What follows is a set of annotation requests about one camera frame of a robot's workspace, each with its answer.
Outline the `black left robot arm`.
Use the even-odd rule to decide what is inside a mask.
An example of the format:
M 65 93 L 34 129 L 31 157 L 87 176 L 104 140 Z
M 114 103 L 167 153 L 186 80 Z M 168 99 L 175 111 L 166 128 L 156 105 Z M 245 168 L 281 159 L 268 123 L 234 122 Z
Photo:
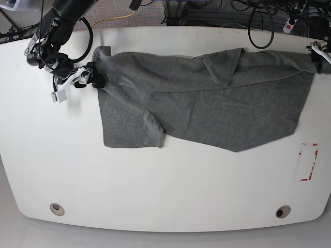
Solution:
M 310 45 L 311 60 L 314 63 L 317 74 L 323 73 L 323 63 L 330 65 L 330 1 L 308 1 L 316 9 L 320 18 L 328 25 L 323 31 L 323 41 L 314 41 Z

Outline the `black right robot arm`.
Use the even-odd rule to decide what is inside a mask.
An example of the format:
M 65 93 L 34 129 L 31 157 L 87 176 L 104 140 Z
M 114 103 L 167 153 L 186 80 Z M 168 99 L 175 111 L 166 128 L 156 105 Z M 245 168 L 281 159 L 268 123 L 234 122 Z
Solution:
M 87 84 L 92 84 L 94 88 L 99 89 L 106 85 L 106 80 L 98 72 L 95 62 L 88 62 L 80 68 L 74 66 L 91 51 L 94 36 L 92 27 L 84 16 L 95 3 L 93 0 L 55 1 L 52 9 L 41 16 L 38 29 L 24 51 L 29 65 L 44 68 L 53 74 L 54 89 L 67 82 L 75 88 L 84 88 Z M 89 41 L 83 55 L 71 59 L 59 50 L 71 37 L 78 21 L 82 21 L 87 27 Z

